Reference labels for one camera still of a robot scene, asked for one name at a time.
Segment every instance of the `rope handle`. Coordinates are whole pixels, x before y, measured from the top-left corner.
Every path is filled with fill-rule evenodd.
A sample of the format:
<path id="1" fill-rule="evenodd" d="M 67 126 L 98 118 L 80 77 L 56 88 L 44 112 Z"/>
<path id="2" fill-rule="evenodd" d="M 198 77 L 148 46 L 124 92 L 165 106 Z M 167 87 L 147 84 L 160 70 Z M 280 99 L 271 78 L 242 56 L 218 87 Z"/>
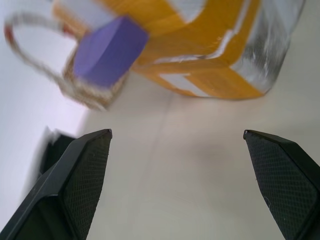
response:
<path id="1" fill-rule="evenodd" d="M 18 56 L 20 56 L 27 65 L 37 69 L 41 73 L 44 73 L 49 79 L 51 79 L 56 84 L 63 87 L 66 91 L 72 94 L 73 87 L 71 86 L 70 81 L 66 80 L 62 76 L 62 74 L 56 73 L 47 65 L 36 60 L 20 48 L 14 35 L 14 28 L 19 26 L 44 27 L 59 34 L 63 34 L 64 36 L 69 36 L 76 40 L 79 40 L 80 38 L 77 36 L 77 34 L 62 22 L 51 20 L 41 15 L 28 12 L 15 13 L 11 17 L 9 17 L 4 23 L 4 36 L 12 51 L 16 53 Z"/>

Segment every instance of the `yellow bag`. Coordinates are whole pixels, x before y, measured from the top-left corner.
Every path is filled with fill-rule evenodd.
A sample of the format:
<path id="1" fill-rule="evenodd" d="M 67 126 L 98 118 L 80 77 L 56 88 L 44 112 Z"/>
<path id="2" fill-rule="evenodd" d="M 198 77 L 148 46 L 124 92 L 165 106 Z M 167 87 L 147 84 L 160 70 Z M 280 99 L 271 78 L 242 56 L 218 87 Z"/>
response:
<path id="1" fill-rule="evenodd" d="M 70 7 L 75 1 L 56 0 L 54 14 L 82 33 L 99 27 L 86 23 L 92 18 L 86 7 L 82 11 L 79 6 Z M 68 10 L 62 2 L 69 3 Z M 147 30 L 150 39 L 132 69 L 185 95 L 225 99 L 262 96 L 277 78 L 289 45 L 278 10 L 269 0 L 83 2 L 94 5 L 98 11 L 104 9 L 104 21 L 129 15 Z M 268 35 L 266 27 L 276 30 Z M 257 39 L 265 34 L 280 43 L 261 45 Z"/>

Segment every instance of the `white surface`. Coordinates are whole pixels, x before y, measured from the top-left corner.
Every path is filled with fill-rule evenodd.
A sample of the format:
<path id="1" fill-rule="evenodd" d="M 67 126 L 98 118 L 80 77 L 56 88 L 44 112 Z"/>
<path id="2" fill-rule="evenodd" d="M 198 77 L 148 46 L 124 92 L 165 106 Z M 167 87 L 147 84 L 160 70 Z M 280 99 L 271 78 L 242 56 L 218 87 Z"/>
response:
<path id="1" fill-rule="evenodd" d="M 17 11 L 51 15 L 44 0 L 0 1 L 0 26 Z M 21 46 L 60 70 L 75 43 L 45 29 L 21 29 Z M 48 127 L 77 135 L 86 108 L 64 98 L 57 86 L 15 56 L 0 34 L 0 230 L 19 206 L 33 179 L 37 147 Z"/>
<path id="2" fill-rule="evenodd" d="M 91 114 L 85 132 L 111 128 L 113 139 L 87 239 L 283 240 L 242 136 L 291 139 L 320 163 L 319 12 L 307 1 L 263 98 L 188 98 L 136 76 L 110 112 Z"/>

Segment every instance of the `bag handle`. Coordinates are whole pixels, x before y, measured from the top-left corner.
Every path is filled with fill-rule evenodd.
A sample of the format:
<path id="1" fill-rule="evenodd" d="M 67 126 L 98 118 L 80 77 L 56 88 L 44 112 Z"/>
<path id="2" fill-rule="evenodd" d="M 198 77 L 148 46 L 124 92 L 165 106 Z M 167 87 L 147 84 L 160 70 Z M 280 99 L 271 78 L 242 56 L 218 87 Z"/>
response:
<path id="1" fill-rule="evenodd" d="M 63 34 L 64 36 L 70 36 L 76 40 L 79 40 L 80 37 L 78 37 L 77 34 L 66 24 L 47 19 L 43 16 L 36 15 L 33 13 L 16 13 L 9 17 L 4 24 L 4 36 L 12 51 L 16 53 L 18 56 L 20 56 L 27 65 L 30 65 L 31 67 L 34 67 L 41 73 L 45 74 L 50 80 L 54 81 L 60 87 L 63 87 L 68 94 L 73 95 L 74 86 L 71 85 L 70 81 L 65 79 L 62 76 L 62 74 L 56 73 L 47 65 L 36 60 L 20 48 L 19 44 L 15 39 L 14 28 L 23 25 L 44 27 L 57 33 Z"/>

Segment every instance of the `purple foam block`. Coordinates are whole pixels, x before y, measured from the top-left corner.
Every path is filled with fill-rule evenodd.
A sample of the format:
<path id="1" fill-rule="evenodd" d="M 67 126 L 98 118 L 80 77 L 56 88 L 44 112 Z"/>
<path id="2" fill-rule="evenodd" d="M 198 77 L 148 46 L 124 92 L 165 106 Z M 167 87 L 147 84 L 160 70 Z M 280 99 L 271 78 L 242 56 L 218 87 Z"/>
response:
<path id="1" fill-rule="evenodd" d="M 87 83 L 108 88 L 129 70 L 147 41 L 147 33 L 129 17 L 118 17 L 82 39 L 73 73 Z"/>

